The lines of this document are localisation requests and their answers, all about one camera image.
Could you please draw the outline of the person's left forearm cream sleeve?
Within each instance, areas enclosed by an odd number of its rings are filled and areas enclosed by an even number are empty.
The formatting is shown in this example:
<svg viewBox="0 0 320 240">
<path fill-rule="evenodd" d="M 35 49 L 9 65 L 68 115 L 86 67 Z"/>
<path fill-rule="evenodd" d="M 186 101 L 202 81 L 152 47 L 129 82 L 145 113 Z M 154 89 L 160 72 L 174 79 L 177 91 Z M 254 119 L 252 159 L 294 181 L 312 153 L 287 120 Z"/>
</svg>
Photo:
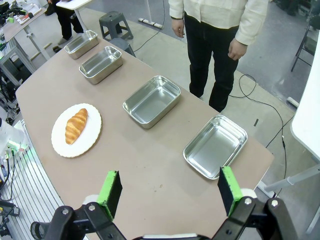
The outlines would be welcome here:
<svg viewBox="0 0 320 240">
<path fill-rule="evenodd" d="M 247 46 L 254 42 L 263 27 L 268 4 L 269 0 L 237 0 L 238 42 Z"/>
</svg>

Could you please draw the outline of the person's right hand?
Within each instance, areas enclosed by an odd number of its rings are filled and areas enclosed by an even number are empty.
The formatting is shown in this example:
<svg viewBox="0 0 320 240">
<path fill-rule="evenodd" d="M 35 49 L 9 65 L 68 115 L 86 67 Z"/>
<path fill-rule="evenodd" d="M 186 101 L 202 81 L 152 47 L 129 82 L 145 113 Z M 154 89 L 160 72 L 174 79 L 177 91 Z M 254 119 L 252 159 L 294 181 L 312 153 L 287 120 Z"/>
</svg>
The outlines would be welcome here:
<svg viewBox="0 0 320 240">
<path fill-rule="evenodd" d="M 185 28 L 185 23 L 184 23 L 184 19 L 175 19 L 172 18 L 171 19 L 171 27 L 172 30 L 174 32 L 174 34 L 179 37 L 179 38 L 184 38 L 185 32 L 184 32 L 184 28 Z"/>
</svg>

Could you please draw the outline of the golden croissant bread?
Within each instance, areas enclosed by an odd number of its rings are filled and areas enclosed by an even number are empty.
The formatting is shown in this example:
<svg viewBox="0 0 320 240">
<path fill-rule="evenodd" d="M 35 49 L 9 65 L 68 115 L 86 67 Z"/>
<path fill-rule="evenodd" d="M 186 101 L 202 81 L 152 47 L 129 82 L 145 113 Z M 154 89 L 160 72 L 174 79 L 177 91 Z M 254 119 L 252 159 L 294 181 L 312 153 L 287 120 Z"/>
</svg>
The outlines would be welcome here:
<svg viewBox="0 0 320 240">
<path fill-rule="evenodd" d="M 65 142 L 68 145 L 72 145 L 79 138 L 86 127 L 88 116 L 87 109 L 82 108 L 67 121 L 65 127 Z"/>
</svg>

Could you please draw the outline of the white side table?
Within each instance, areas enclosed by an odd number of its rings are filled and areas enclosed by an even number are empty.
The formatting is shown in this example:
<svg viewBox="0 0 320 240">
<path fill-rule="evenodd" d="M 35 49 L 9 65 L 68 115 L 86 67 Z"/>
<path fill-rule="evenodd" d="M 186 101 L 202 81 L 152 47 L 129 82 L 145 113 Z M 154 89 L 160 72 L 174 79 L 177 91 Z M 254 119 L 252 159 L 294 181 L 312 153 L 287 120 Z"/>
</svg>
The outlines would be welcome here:
<svg viewBox="0 0 320 240">
<path fill-rule="evenodd" d="M 75 12 L 75 15 L 77 17 L 77 19 L 79 20 L 83 31 L 87 31 L 88 28 L 86 27 L 86 25 L 84 24 L 80 12 L 79 10 L 84 7 L 85 5 L 89 4 L 90 2 L 92 2 L 93 0 L 70 0 L 70 1 L 64 1 L 64 0 L 60 0 L 59 2 L 56 3 L 57 7 L 63 8 L 63 9 L 67 9 L 67 10 L 72 10 Z"/>
</svg>

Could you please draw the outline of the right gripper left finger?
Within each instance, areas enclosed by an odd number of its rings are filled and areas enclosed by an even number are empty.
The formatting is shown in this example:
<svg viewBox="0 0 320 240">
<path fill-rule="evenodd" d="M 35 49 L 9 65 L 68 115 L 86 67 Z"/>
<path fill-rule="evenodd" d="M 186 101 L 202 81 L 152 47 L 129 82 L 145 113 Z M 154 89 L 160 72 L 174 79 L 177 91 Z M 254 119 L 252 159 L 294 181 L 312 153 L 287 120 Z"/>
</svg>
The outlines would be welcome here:
<svg viewBox="0 0 320 240">
<path fill-rule="evenodd" d="M 107 173 L 96 201 L 74 210 L 64 205 L 55 210 L 49 224 L 49 240 L 83 240 L 95 233 L 100 240 L 125 240 L 113 223 L 122 192 L 118 171 Z"/>
</svg>

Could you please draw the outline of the person's left hand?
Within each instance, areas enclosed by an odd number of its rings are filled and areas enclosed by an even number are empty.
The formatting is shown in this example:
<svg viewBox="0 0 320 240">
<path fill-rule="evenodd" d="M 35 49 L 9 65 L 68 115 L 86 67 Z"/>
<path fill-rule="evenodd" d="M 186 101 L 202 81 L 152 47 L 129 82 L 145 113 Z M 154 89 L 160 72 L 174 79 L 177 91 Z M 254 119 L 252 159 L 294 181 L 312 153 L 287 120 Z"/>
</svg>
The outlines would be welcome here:
<svg viewBox="0 0 320 240">
<path fill-rule="evenodd" d="M 235 38 L 230 42 L 228 48 L 228 57 L 234 61 L 239 60 L 247 52 L 248 46 L 239 42 Z"/>
</svg>

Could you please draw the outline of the cluttered wooden top workbench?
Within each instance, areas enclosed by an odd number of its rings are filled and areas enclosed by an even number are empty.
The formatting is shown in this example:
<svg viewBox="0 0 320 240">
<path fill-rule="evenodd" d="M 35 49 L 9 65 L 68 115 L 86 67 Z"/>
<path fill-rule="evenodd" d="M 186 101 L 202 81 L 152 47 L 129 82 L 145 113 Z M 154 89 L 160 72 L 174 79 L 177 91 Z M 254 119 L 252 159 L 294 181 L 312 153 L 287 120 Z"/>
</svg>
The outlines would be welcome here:
<svg viewBox="0 0 320 240">
<path fill-rule="evenodd" d="M 51 58 L 46 49 L 43 46 L 39 45 L 36 35 L 32 32 L 31 28 L 29 27 L 30 23 L 33 23 L 44 13 L 45 9 L 42 7 L 39 9 L 39 12 L 34 17 L 26 21 L 24 24 L 20 24 L 18 22 L 6 23 L 2 28 L 6 46 L 3 49 L 3 51 L 0 52 L 0 69 L 15 86 L 19 87 L 21 83 L 15 78 L 15 76 L 10 72 L 10 69 L 6 66 L 6 62 L 14 54 L 17 55 L 17 57 L 27 67 L 31 74 L 33 74 L 36 71 L 36 68 L 31 62 L 31 59 L 20 46 L 18 41 L 15 39 L 16 35 L 20 31 L 24 31 L 26 33 L 26 37 L 32 42 L 32 44 L 36 48 L 37 54 L 41 54 L 46 61 L 48 61 Z"/>
</svg>

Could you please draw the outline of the grey plastic stool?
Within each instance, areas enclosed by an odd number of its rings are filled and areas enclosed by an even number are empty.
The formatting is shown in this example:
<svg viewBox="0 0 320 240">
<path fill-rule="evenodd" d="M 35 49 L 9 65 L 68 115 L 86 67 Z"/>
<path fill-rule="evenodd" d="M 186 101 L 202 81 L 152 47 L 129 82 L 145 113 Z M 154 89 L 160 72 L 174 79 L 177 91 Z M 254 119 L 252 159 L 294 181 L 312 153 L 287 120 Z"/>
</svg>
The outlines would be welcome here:
<svg viewBox="0 0 320 240">
<path fill-rule="evenodd" d="M 102 38 L 110 41 L 114 38 L 123 40 L 134 38 L 128 22 L 122 12 L 110 11 L 99 18 Z"/>
<path fill-rule="evenodd" d="M 120 37 L 116 37 L 116 38 L 111 39 L 109 42 L 111 44 L 117 46 L 118 48 L 124 50 L 125 52 L 132 55 L 133 57 L 136 56 L 131 45 L 126 40 L 124 40 Z"/>
</svg>

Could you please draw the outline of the black chair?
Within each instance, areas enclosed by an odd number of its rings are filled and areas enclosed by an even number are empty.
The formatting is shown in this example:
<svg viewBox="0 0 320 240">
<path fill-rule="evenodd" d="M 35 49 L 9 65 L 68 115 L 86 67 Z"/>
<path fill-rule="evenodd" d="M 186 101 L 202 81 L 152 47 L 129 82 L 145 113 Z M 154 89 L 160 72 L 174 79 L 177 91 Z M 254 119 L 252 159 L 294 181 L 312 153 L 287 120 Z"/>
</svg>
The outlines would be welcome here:
<svg viewBox="0 0 320 240">
<path fill-rule="evenodd" d="M 293 65 L 290 69 L 291 72 L 293 72 L 297 61 L 300 60 L 303 63 L 307 64 L 308 66 L 312 66 L 311 63 L 307 62 L 306 60 L 304 60 L 303 58 L 300 57 L 300 54 L 302 51 L 305 51 L 306 53 L 308 53 L 311 56 L 315 56 L 316 53 L 316 47 L 317 47 L 317 40 L 314 40 L 312 37 L 308 36 L 309 31 L 311 30 L 311 28 L 315 28 L 316 30 L 320 30 L 320 15 L 314 15 L 310 18 L 306 31 L 304 33 L 304 36 L 302 38 L 302 41 L 298 47 L 298 50 L 294 56 L 294 62 Z"/>
</svg>

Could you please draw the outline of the background person black trousers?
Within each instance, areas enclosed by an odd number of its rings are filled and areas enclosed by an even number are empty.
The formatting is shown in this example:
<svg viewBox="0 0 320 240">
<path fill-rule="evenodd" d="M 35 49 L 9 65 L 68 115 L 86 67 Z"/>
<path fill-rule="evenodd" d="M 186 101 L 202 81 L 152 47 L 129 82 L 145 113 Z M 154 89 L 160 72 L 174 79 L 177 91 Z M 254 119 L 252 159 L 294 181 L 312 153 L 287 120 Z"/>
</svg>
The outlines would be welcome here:
<svg viewBox="0 0 320 240">
<path fill-rule="evenodd" d="M 57 18 L 61 26 L 62 38 L 58 41 L 57 45 L 60 46 L 72 38 L 72 25 L 73 25 L 73 30 L 77 34 L 82 34 L 84 32 L 81 26 L 81 23 L 78 20 L 78 17 L 75 16 L 74 18 L 71 18 L 75 14 L 74 10 L 57 6 L 57 3 L 60 0 L 46 0 L 46 1 L 48 4 L 52 5 L 54 11 L 57 14 Z"/>
</svg>

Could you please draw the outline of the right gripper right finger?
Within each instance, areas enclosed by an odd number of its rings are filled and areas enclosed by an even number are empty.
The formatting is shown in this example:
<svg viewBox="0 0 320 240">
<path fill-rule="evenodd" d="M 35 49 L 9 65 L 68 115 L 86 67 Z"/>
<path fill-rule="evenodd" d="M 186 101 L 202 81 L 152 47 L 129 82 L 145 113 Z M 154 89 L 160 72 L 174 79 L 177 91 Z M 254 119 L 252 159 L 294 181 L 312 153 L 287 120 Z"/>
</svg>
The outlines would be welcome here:
<svg viewBox="0 0 320 240">
<path fill-rule="evenodd" d="M 227 219 L 212 240 L 238 240 L 246 228 L 256 229 L 261 240 L 298 240 L 283 200 L 276 197 L 262 202 L 245 195 L 229 166 L 220 168 L 217 186 Z"/>
</svg>

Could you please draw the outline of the person's right forearm cream sleeve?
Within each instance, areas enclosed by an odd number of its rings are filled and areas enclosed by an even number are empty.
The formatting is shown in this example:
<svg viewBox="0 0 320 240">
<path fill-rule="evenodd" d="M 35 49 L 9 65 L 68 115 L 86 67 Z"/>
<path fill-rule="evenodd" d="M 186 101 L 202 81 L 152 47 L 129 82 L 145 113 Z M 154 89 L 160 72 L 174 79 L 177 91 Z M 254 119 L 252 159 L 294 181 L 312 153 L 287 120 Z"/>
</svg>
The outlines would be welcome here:
<svg viewBox="0 0 320 240">
<path fill-rule="evenodd" d="M 169 15 L 181 18 L 184 16 L 184 0 L 168 0 Z"/>
</svg>

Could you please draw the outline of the white ridged base plate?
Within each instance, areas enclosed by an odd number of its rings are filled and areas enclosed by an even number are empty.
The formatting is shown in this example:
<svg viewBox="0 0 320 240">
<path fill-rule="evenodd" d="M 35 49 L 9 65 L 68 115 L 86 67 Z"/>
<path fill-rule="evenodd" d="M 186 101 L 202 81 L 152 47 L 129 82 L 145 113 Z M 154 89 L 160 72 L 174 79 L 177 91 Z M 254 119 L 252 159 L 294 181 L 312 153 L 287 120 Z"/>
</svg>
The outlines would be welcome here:
<svg viewBox="0 0 320 240">
<path fill-rule="evenodd" d="M 22 150 L 9 144 L 0 155 L 0 161 L 6 167 L 5 170 L 0 168 L 0 176 L 5 179 L 3 173 L 9 173 L 1 197 L 11 199 L 10 202 L 19 208 L 18 216 L 7 216 L 9 222 L 6 225 L 12 240 L 34 240 L 30 232 L 31 224 L 50 222 L 63 202 L 42 166 L 25 122 L 20 120 L 14 127 L 24 131 L 25 138 Z"/>
</svg>

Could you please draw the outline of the white scalloped plate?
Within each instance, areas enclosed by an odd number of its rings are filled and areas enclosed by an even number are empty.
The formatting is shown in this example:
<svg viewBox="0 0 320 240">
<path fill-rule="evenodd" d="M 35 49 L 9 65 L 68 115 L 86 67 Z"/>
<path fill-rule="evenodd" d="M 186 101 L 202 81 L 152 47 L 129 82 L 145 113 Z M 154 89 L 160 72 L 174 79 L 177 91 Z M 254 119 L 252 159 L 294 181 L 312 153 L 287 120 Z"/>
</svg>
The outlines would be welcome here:
<svg viewBox="0 0 320 240">
<path fill-rule="evenodd" d="M 88 118 L 84 130 L 73 144 L 67 144 L 65 133 L 67 121 L 79 110 L 86 109 Z M 64 110 L 55 121 L 51 132 L 53 149 L 62 157 L 74 158 L 90 149 L 99 137 L 102 118 L 97 108 L 88 103 L 79 103 Z"/>
</svg>

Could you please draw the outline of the white power strip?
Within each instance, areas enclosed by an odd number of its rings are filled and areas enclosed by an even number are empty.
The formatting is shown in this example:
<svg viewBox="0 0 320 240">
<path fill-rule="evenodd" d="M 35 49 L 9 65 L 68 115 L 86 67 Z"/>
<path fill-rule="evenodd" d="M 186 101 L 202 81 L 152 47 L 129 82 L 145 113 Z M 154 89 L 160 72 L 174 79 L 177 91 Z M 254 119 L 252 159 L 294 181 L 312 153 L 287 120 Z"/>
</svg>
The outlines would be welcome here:
<svg viewBox="0 0 320 240">
<path fill-rule="evenodd" d="M 149 21 L 145 18 L 138 18 L 138 21 L 143 23 L 143 24 L 147 24 L 149 26 L 152 26 L 152 27 L 155 27 L 155 28 L 158 28 L 158 29 L 162 29 L 163 28 L 163 25 L 162 24 L 159 24 L 159 23 L 156 23 L 156 22 L 153 22 L 153 21 Z"/>
</svg>

